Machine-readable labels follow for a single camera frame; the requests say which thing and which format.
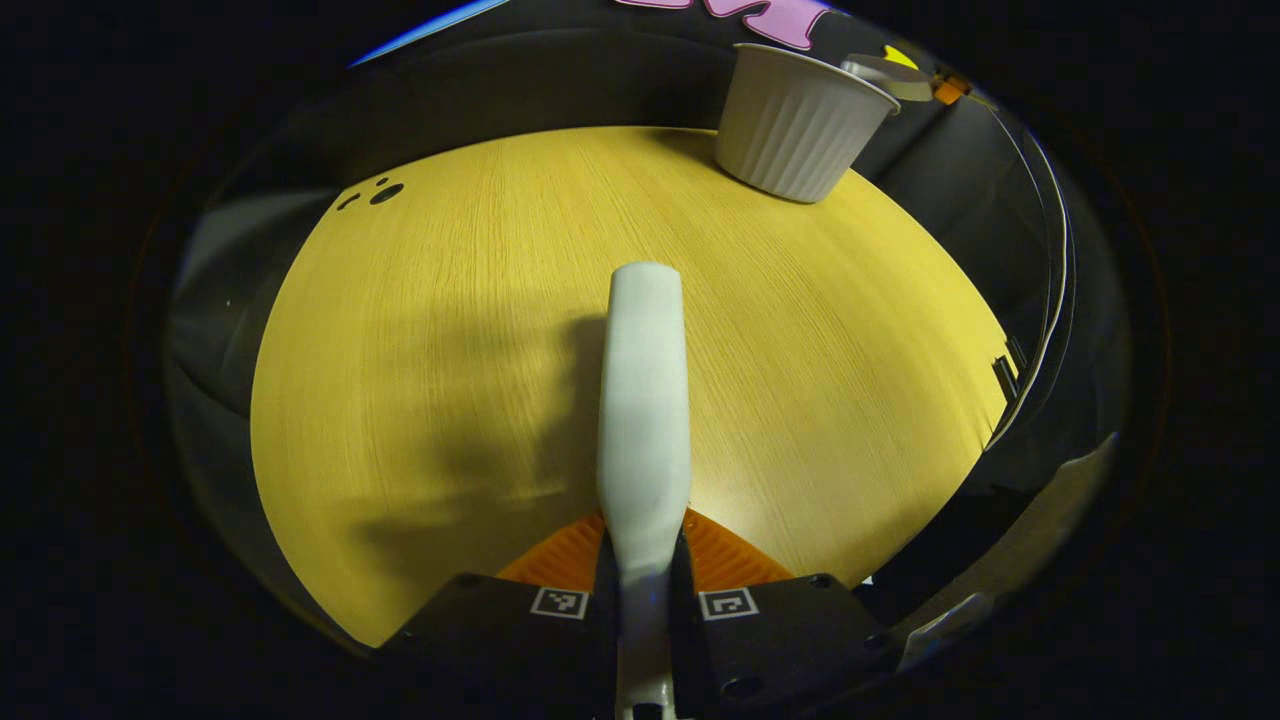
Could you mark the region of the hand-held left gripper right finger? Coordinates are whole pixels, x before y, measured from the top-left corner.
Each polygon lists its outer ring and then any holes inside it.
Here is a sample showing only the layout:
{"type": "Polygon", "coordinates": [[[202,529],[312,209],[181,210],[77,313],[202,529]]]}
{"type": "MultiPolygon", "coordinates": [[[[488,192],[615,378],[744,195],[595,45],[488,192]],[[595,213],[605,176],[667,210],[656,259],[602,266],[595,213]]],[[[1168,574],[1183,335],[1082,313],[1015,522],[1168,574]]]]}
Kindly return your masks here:
{"type": "Polygon", "coordinates": [[[794,575],[694,510],[672,559],[669,651],[678,720],[786,720],[896,662],[842,582],[794,575]]]}

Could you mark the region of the white ribbed garbage bin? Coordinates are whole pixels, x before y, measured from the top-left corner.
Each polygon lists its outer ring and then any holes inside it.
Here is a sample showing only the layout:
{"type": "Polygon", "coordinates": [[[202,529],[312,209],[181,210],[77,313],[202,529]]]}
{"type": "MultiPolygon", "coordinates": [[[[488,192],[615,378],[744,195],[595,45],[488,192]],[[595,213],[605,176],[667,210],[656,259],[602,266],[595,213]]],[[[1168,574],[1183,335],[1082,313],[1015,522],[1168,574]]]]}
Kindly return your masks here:
{"type": "Polygon", "coordinates": [[[716,133],[716,163],[733,178],[794,202],[824,200],[897,99],[823,61],[762,44],[736,44],[716,133]]]}

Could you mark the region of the grey dustpan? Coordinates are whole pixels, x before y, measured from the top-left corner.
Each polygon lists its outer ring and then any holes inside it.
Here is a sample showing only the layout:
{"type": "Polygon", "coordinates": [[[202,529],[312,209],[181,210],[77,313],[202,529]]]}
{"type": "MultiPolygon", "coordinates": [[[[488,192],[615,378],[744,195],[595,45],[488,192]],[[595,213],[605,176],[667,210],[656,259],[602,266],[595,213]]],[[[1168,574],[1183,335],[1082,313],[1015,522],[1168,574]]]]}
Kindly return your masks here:
{"type": "Polygon", "coordinates": [[[850,54],[840,63],[840,68],[899,101],[928,102],[934,97],[932,76],[887,58],[850,54]]]}

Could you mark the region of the small grey broom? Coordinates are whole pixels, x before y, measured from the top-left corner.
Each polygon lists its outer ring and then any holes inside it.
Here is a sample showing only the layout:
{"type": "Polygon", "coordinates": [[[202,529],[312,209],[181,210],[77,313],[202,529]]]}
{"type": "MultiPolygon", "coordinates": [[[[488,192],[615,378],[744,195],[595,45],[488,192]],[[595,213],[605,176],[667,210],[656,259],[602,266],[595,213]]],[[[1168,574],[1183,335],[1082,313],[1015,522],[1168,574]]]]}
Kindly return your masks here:
{"type": "Polygon", "coordinates": [[[611,278],[596,492],[618,577],[617,720],[678,720],[669,648],[676,543],[692,483],[681,275],[630,263],[611,278]]]}

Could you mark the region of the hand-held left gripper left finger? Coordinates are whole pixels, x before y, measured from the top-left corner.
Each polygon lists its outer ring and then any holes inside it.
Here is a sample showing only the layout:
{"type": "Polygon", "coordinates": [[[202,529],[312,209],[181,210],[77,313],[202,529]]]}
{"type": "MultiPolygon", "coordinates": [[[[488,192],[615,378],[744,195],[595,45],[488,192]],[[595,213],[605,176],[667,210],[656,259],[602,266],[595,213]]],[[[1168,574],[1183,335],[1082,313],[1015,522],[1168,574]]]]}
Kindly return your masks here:
{"type": "Polygon", "coordinates": [[[424,720],[614,720],[616,568],[591,512],[451,578],[375,653],[424,720]]]}

